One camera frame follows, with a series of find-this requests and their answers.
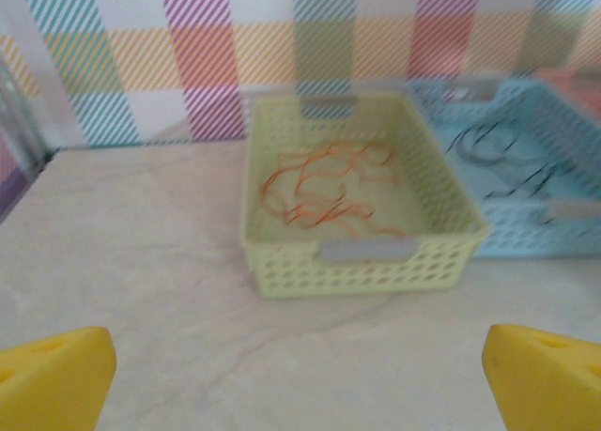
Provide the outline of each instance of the plastic basket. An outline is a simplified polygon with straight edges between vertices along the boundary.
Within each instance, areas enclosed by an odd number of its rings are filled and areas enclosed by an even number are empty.
[[[520,192],[489,198],[507,185],[448,151],[447,161],[493,226],[478,256],[601,253],[601,133],[591,119],[537,81],[412,81],[406,90],[445,152],[460,132],[497,124],[500,131],[516,132],[522,139],[513,147],[518,157],[570,166],[569,174],[549,181],[544,197]]]
[[[331,108],[329,119],[307,119]],[[397,147],[402,186],[350,185],[377,204],[381,224],[407,238],[361,236],[342,229],[286,226],[260,205],[260,186],[281,151],[335,141],[378,141]],[[444,161],[436,141],[405,95],[259,100],[253,113],[243,206],[242,242],[262,296],[355,294],[454,285],[488,227]]]
[[[541,69],[536,77],[601,123],[601,69]]]

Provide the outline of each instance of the orange string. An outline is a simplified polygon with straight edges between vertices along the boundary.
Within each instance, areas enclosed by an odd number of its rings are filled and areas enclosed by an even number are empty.
[[[370,155],[374,149],[386,150],[387,154],[382,160],[378,160],[375,158],[377,154]],[[394,149],[384,144],[370,143],[358,151],[349,142],[334,142],[326,148],[308,154],[281,152],[277,157],[277,170],[261,186],[261,205],[269,214],[282,218],[285,224],[295,223],[303,229],[311,229],[324,223],[333,223],[346,229],[353,238],[357,238],[360,233],[348,222],[348,219],[354,218],[365,222],[367,227],[376,234],[404,237],[406,233],[402,229],[379,228],[372,224],[370,219],[376,213],[376,208],[370,203],[350,201],[347,198],[347,187],[344,183],[340,184],[337,196],[328,196],[303,188],[306,181],[311,178],[342,179],[351,172],[355,172],[359,176],[360,182],[397,184],[400,182],[399,176],[368,176],[365,172],[365,166],[379,168],[389,164],[393,160],[394,154]],[[334,158],[347,166],[340,172],[319,169],[307,173],[311,165],[328,158]],[[291,160],[298,159],[304,159],[304,161],[289,163]],[[290,208],[285,197],[271,187],[282,174],[293,171],[299,171],[299,177],[294,188],[296,204]]]

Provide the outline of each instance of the light green basket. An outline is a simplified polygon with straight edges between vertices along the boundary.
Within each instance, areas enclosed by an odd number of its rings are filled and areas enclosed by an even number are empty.
[[[342,117],[305,119],[307,110]],[[306,151],[345,140],[394,145],[400,186],[349,186],[376,205],[381,226],[408,238],[350,239],[344,229],[284,225],[259,203],[280,151]],[[421,290],[453,286],[488,235],[488,226],[447,165],[424,121],[399,94],[280,97],[254,106],[248,146],[242,242],[266,298]]]

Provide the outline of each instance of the marble surface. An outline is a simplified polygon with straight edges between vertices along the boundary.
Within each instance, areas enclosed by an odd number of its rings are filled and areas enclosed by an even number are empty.
[[[261,300],[244,143],[59,154],[0,226],[0,345],[87,325],[99,430],[502,430],[480,355],[511,322],[601,341],[601,261],[476,261],[449,291]]]

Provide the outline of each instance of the light blue basket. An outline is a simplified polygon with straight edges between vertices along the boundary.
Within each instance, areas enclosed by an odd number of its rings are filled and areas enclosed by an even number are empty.
[[[493,226],[477,256],[601,254],[601,130],[594,122],[537,81],[411,81],[406,90],[443,151],[465,129],[497,124],[496,131],[517,135],[513,157],[570,167],[548,182],[546,195],[488,198],[508,190],[498,168],[474,166],[449,150],[447,160]]]

